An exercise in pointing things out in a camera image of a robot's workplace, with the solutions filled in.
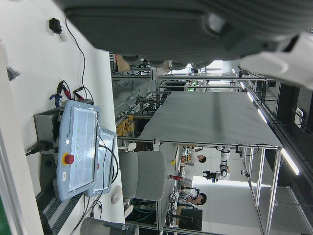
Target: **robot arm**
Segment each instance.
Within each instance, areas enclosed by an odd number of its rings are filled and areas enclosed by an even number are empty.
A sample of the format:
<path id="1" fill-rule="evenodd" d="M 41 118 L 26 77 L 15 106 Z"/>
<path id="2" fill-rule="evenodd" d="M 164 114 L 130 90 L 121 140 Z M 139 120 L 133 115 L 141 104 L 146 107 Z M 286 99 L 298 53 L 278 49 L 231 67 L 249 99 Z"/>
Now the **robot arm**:
<path id="1" fill-rule="evenodd" d="M 212 182 L 215 183 L 218 180 L 229 180 L 230 174 L 228 172 L 228 165 L 227 160 L 230 156 L 230 149 L 228 147 L 222 147 L 221 150 L 221 164 L 220 164 L 220 171 L 211 172 L 209 170 L 204 171 L 203 173 L 206 174 L 203 177 L 206 179 L 212 179 Z"/>
<path id="2" fill-rule="evenodd" d="M 204 171 L 204 173 L 206 175 L 204 175 L 203 177 L 205 177 L 206 179 L 212 179 L 212 182 L 218 182 L 219 180 L 229 180 L 230 174 L 227 173 L 226 176 L 222 176 L 220 171 L 215 171 L 215 172 L 211 172 L 209 170 Z"/>

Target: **fluorescent light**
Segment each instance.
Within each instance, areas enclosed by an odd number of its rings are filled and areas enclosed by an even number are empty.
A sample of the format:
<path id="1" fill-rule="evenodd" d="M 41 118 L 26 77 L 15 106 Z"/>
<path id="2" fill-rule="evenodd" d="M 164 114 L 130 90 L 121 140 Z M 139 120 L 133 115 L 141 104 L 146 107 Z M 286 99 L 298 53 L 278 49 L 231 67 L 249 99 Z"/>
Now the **fluorescent light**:
<path id="1" fill-rule="evenodd" d="M 253 102 L 254 99 L 253 99 L 252 95 L 250 94 L 250 92 L 247 92 L 246 94 L 249 96 L 249 99 L 251 100 L 251 102 Z"/>
<path id="2" fill-rule="evenodd" d="M 285 151 L 285 149 L 282 149 L 282 154 L 285 157 L 285 159 L 287 160 L 287 162 L 289 163 L 290 167 L 293 169 L 293 171 L 295 172 L 296 175 L 299 174 L 299 168 L 295 165 L 295 163 L 293 162 L 293 160 L 291 159 L 291 157 L 289 156 L 289 154 Z"/>
<path id="3" fill-rule="evenodd" d="M 245 85 L 244 85 L 243 82 L 240 82 L 240 85 L 241 85 L 241 87 L 242 87 L 243 89 L 245 89 Z"/>
<path id="4" fill-rule="evenodd" d="M 265 119 L 264 115 L 262 114 L 261 110 L 258 109 L 258 113 L 259 113 L 259 115 L 261 116 L 261 118 L 263 119 L 263 121 L 264 121 L 265 123 L 267 123 L 268 121 L 266 121 L 266 119 Z"/>

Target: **gray office chair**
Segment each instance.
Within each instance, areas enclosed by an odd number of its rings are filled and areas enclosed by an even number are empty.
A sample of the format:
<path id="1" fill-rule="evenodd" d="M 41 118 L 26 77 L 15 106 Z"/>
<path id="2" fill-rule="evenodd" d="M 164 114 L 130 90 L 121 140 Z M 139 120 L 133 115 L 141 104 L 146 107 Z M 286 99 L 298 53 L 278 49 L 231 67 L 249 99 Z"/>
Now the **gray office chair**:
<path id="1" fill-rule="evenodd" d="M 54 0 L 96 48 L 153 67 L 202 68 L 260 51 L 290 51 L 312 27 L 307 0 Z"/>
<path id="2" fill-rule="evenodd" d="M 123 198 L 157 201 L 164 194 L 165 156 L 160 151 L 119 154 Z"/>

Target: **desk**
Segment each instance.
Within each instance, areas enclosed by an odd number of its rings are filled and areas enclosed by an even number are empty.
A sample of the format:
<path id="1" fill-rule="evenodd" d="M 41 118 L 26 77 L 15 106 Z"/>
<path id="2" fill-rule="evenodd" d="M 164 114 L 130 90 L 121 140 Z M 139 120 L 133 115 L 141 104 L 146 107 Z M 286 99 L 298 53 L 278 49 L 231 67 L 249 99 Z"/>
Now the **desk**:
<path id="1" fill-rule="evenodd" d="M 94 49 L 94 53 L 97 54 L 98 59 L 102 61 L 101 69 L 99 72 L 103 72 L 102 76 L 90 77 L 85 83 L 90 91 L 93 94 L 95 104 L 101 108 L 101 126 L 110 130 L 115 131 L 115 120 L 114 120 L 114 107 L 113 107 L 113 95 L 112 95 L 112 82 L 110 75 L 110 63 L 109 63 L 109 54 L 104 51 L 98 51 Z M 18 153 L 15 153 L 20 162 L 16 158 L 8 158 L 8 161 L 11 161 L 6 167 L 14 175 L 14 184 L 10 188 L 16 190 L 16 203 L 20 204 L 20 210 L 22 210 L 17 217 L 21 219 L 21 224 L 25 226 L 23 231 L 28 231 L 28 234 L 42 234 L 41 225 L 38 216 L 37 206 L 35 202 L 35 194 L 38 193 L 40 186 L 38 185 L 38 166 L 40 165 L 40 154 L 29 156 L 26 159 L 24 156 L 25 149 L 29 148 L 34 144 L 36 140 L 36 131 L 33 123 L 33 115 L 42 111 L 45 111 L 48 108 L 53 108 L 54 102 L 49 102 L 49 95 L 53 94 L 54 88 L 56 88 L 60 79 L 58 76 L 54 78 L 46 77 L 42 80 L 37 80 L 38 82 L 36 89 L 46 89 L 40 93 L 34 92 L 33 89 L 23 89 L 25 87 L 25 82 L 23 80 L 27 79 L 21 75 L 21 77 L 16 78 L 10 84 L 7 81 L 5 68 L 4 68 L 4 59 L 2 53 L 0 53 L 0 87 L 1 94 L 3 94 L 6 99 L 2 99 L 0 102 L 1 107 L 5 108 L 7 117 L 3 116 L 1 119 L 0 130 L 4 134 L 11 133 L 11 135 L 2 136 L 3 142 L 1 143 L 1 148 L 5 147 L 7 152 L 14 152 L 18 150 Z M 79 86 L 76 81 L 77 77 L 72 77 L 67 79 L 67 82 L 72 87 L 72 85 Z M 115 146 L 115 155 L 118 157 L 117 145 Z M 30 169 L 26 169 L 21 172 L 21 169 L 27 165 L 27 160 Z M 120 201 L 113 205 L 111 204 L 111 193 L 116 185 L 121 185 L 120 174 L 117 177 L 116 181 L 112 184 L 112 189 L 109 193 L 102 195 L 100 201 L 103 205 L 102 219 L 124 223 L 124 210 L 123 210 L 123 201 Z M 93 197 L 90 199 L 89 206 L 92 205 L 92 202 L 96 199 Z M 74 210 L 68 217 L 66 223 L 60 230 L 60 235 L 68 235 L 75 227 L 83 213 L 83 198 L 79 200 Z M 99 218 L 100 210 L 95 210 L 95 218 Z M 79 229 L 75 231 L 74 234 L 79 234 Z"/>

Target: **metal frame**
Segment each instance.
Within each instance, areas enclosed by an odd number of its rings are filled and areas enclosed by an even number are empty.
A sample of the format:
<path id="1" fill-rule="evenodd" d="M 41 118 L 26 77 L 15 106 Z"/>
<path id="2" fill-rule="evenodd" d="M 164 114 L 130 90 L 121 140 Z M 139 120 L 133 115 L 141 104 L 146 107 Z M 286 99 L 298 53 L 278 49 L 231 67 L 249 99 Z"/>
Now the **metal frame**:
<path id="1" fill-rule="evenodd" d="M 276 190 L 277 190 L 279 167 L 280 167 L 280 162 L 282 158 L 281 150 L 282 148 L 279 147 L 278 150 L 276 151 L 276 156 L 275 156 L 274 177 L 273 177 L 272 186 L 270 188 L 270 202 L 269 202 L 269 210 L 268 210 L 268 219 L 266 222 L 266 228 L 264 232 L 265 235 L 269 235 L 270 233 L 270 225 L 272 222 L 273 211 L 274 211 L 274 206 L 275 206 L 275 197 L 276 197 Z"/>
<path id="2" fill-rule="evenodd" d="M 260 170 L 259 170 L 259 179 L 256 191 L 256 198 L 255 198 L 255 207 L 259 207 L 260 202 L 260 194 L 261 194 L 261 183 L 262 183 L 262 176 L 263 176 L 263 167 L 264 167 L 264 159 L 265 159 L 265 151 L 262 149 L 261 152 L 261 161 L 260 161 Z"/>
<path id="3" fill-rule="evenodd" d="M 236 80 L 236 83 L 238 85 L 238 81 L 237 80 L 264 80 L 261 77 L 256 77 L 256 76 L 245 76 L 242 79 L 238 79 L 238 77 L 236 76 L 229 76 L 229 75 L 222 75 L 222 76 L 210 76 L 210 75 L 205 75 L 205 76 L 201 76 L 201 75 L 189 75 L 189 76 L 177 76 L 177 75 L 165 75 L 165 76 L 157 76 L 156 74 L 154 74 L 152 72 L 151 76 L 145 76 L 145 75 L 140 75 L 140 76 L 132 76 L 132 78 L 139 78 L 139 79 L 151 79 L 153 77 L 152 80 L 154 80 L 156 77 L 159 79 L 163 79 L 163 80 L 201 80 L 201 79 L 210 79 L 211 81 L 220 81 L 220 80 Z M 112 79 L 129 79 L 129 76 L 112 76 Z M 171 86 L 159 86 L 161 88 L 170 88 Z M 190 143 L 181 143 L 181 142 L 175 142 L 175 141 L 162 141 L 162 140 L 140 140 L 138 138 L 132 138 L 132 137 L 118 137 L 119 140 L 125 140 L 125 141 L 140 141 L 140 142 L 151 142 L 153 141 L 154 143 L 154 150 L 158 150 L 159 144 L 162 142 L 172 142 L 175 144 L 183 144 L 183 145 L 198 145 L 198 146 L 203 146 L 203 147 L 215 147 L 216 145 L 221 145 L 220 143 L 194 143 L 194 142 L 190 142 Z M 229 147 L 236 147 L 236 145 L 230 144 L 230 145 L 225 145 L 223 144 L 223 146 L 229 146 Z M 252 161 L 253 161 L 253 152 L 256 146 L 254 145 L 250 145 L 250 144 L 243 144 L 241 145 L 241 147 L 245 148 L 245 152 L 246 152 L 246 148 L 251 148 L 250 150 L 250 162 L 249 162 L 249 168 L 248 168 L 248 172 L 249 172 L 249 178 L 248 178 L 248 184 L 250 187 L 250 191 L 253 197 L 253 200 L 255 202 L 255 209 L 256 209 L 256 214 L 259 218 L 259 227 L 260 227 L 260 231 L 261 234 L 266 234 L 269 235 L 270 232 L 270 226 L 271 226 L 271 220 L 272 220 L 272 214 L 273 214 L 273 209 L 274 209 L 274 202 L 275 202 L 275 197 L 276 197 L 276 188 L 277 188 L 277 180 L 278 180 L 278 173 L 279 173 L 279 165 L 281 162 L 281 148 L 278 146 L 269 146 L 269 145 L 259 145 L 258 147 L 262 150 L 262 154 L 261 154 L 261 161 L 260 161 L 260 171 L 259 171 L 259 178 L 258 178 L 258 184 L 257 184 L 257 195 L 254 194 L 253 192 L 253 187 L 251 184 L 251 174 L 252 174 Z M 267 217 L 267 223 L 266 223 L 266 228 L 264 229 L 262 226 L 262 219 L 261 219 L 261 213 L 260 213 L 260 209 L 259 209 L 259 200 L 260 200 L 260 193 L 261 193 L 261 183 L 262 183 L 262 176 L 263 176 L 263 167 L 264 167 L 264 160 L 265 160 L 265 149 L 276 149 L 276 157 L 275 157 L 275 170 L 274 170 L 274 178 L 273 178 L 273 182 L 272 182 L 272 186 L 271 186 L 271 195 L 270 195 L 270 208 L 268 210 L 268 217 Z M 162 214 L 161 214 L 161 201 L 157 201 L 156 202 L 156 206 L 157 206 L 157 211 L 156 211 L 156 218 L 157 218 L 157 223 L 156 223 L 156 227 L 158 230 L 160 231 L 167 231 L 167 232 L 179 232 L 179 233 L 184 233 L 184 234 L 190 234 L 190 235 L 208 235 L 208 234 L 214 234 L 214 233 L 208 233 L 208 232 L 199 232 L 199 231 L 188 231 L 188 230 L 184 230 L 184 229 L 178 229 L 178 228 L 169 228 L 169 227 L 163 227 L 163 223 L 162 223 Z"/>

